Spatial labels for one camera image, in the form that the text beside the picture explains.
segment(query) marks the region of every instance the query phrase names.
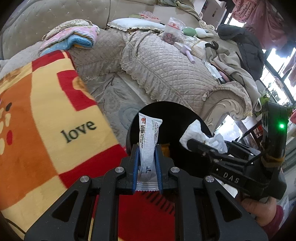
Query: orange blanket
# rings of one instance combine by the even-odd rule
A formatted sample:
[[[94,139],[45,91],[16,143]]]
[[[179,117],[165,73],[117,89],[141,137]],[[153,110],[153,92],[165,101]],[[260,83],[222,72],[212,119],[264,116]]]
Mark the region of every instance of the orange blanket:
[[[5,76],[0,99],[0,210],[25,232],[79,177],[126,156],[67,52]],[[120,238],[174,240],[174,205],[146,194],[120,197]]]

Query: white snack packet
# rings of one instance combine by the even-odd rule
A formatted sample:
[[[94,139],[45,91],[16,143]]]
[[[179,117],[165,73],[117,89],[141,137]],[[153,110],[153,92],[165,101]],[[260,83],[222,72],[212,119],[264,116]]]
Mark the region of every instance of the white snack packet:
[[[158,191],[154,151],[161,119],[139,113],[140,165],[136,191]]]

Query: metal screw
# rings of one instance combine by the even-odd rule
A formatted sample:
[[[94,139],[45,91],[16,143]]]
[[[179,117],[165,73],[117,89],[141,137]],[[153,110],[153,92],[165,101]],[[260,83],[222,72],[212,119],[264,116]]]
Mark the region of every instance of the metal screw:
[[[89,177],[88,177],[88,176],[82,176],[82,177],[80,178],[80,181],[81,181],[82,183],[87,183],[87,182],[89,181]]]
[[[214,182],[214,178],[212,177],[212,176],[206,176],[205,177],[205,180],[208,182],[208,183],[212,183],[212,182]]]
[[[171,172],[174,172],[174,173],[177,173],[177,172],[180,171],[180,169],[179,169],[178,167],[172,167],[172,168],[170,169],[170,171],[171,171]]]
[[[124,168],[123,168],[123,167],[116,167],[116,168],[115,168],[115,171],[116,171],[117,173],[121,173],[121,172],[124,171]]]

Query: black jacket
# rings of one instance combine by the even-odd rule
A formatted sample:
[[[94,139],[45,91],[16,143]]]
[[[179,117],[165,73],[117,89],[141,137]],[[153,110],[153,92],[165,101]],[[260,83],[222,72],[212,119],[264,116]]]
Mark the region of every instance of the black jacket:
[[[244,65],[242,68],[248,71],[255,81],[260,79],[264,67],[264,54],[257,37],[244,28],[227,24],[219,25],[217,32],[221,39],[231,39],[237,43]]]

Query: crumpled tissue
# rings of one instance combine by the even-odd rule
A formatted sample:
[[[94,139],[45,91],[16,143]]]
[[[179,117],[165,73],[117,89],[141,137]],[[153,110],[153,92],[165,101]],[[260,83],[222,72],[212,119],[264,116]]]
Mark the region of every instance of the crumpled tissue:
[[[190,139],[197,140],[201,143],[204,143],[210,147],[218,150],[219,153],[227,153],[227,146],[224,142],[223,136],[221,134],[215,135],[214,137],[208,137],[205,133],[202,132],[199,120],[195,120],[191,123],[183,136],[180,138],[181,145],[187,150],[187,141]]]
[[[213,65],[211,65],[209,62],[207,62],[206,59],[203,59],[202,62],[205,64],[205,66],[207,67],[208,71],[211,73],[211,75],[212,75],[215,79],[222,78],[222,76],[221,76],[221,74],[219,73],[219,71],[218,71]]]

